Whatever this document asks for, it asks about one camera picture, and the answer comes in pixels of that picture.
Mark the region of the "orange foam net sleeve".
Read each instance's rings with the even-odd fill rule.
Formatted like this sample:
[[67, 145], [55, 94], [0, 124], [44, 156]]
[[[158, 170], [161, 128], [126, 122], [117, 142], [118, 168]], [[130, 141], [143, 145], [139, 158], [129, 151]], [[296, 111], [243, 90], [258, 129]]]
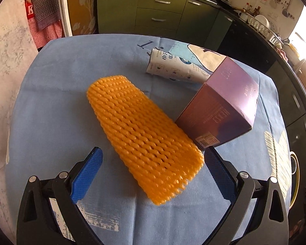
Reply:
[[154, 204], [184, 191], [204, 165], [194, 142], [125, 76], [93, 82], [87, 99], [114, 150]]

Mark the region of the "purple cardboard box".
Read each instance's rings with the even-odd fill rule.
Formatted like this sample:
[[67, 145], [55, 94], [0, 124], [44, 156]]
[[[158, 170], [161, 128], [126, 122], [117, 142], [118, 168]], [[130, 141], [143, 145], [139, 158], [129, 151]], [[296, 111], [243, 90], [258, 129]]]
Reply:
[[199, 149], [218, 146], [250, 131], [258, 83], [226, 57], [182, 111], [176, 124]]

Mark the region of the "white tube package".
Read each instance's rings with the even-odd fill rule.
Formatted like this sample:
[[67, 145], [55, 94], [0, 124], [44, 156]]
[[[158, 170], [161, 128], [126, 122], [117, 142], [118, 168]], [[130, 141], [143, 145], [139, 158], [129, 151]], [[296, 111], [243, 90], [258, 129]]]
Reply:
[[210, 75], [179, 56], [152, 49], [146, 72], [167, 79], [203, 84]]

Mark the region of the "yellow rimmed trash bin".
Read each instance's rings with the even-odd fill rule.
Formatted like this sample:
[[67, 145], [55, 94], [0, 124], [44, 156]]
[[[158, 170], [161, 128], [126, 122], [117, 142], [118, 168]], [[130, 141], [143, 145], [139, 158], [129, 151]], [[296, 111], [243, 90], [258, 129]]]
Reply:
[[295, 154], [294, 151], [290, 152], [290, 158], [291, 160], [294, 161], [294, 165], [292, 166], [292, 189], [293, 192], [291, 194], [291, 200], [290, 200], [290, 206], [289, 209], [291, 209], [296, 201], [296, 198], [298, 196], [298, 191], [299, 191], [299, 187], [300, 187], [300, 165], [298, 162], [298, 157]]

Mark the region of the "white dish rack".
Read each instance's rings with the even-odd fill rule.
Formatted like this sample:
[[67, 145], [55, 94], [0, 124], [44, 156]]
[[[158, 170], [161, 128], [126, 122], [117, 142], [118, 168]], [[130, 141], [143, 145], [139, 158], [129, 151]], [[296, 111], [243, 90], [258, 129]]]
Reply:
[[239, 18], [246, 22], [249, 26], [254, 28], [260, 35], [262, 35], [268, 42], [270, 42], [277, 49], [283, 48], [281, 39], [264, 23], [257, 20], [255, 17], [246, 12], [240, 12]]

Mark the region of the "green lower cabinets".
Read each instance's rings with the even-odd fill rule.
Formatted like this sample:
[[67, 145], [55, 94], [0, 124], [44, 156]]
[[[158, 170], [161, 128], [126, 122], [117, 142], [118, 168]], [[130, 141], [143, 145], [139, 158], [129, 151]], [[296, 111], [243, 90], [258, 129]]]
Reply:
[[100, 33], [171, 38], [225, 54], [267, 74], [277, 86], [290, 148], [306, 161], [306, 90], [275, 48], [209, 0], [97, 0]]

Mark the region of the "glass sliding door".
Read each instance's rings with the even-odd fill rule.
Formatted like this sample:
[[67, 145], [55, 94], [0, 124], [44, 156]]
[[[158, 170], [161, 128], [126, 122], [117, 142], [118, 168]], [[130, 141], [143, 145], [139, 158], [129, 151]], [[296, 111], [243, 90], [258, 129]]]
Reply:
[[94, 34], [95, 0], [58, 0], [65, 37]]

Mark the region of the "purple checked apron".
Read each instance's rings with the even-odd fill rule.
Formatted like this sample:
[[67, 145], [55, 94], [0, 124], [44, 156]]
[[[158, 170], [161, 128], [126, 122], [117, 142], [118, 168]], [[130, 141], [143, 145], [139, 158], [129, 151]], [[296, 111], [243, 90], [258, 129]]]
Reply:
[[38, 50], [63, 37], [59, 0], [25, 0], [27, 21]]

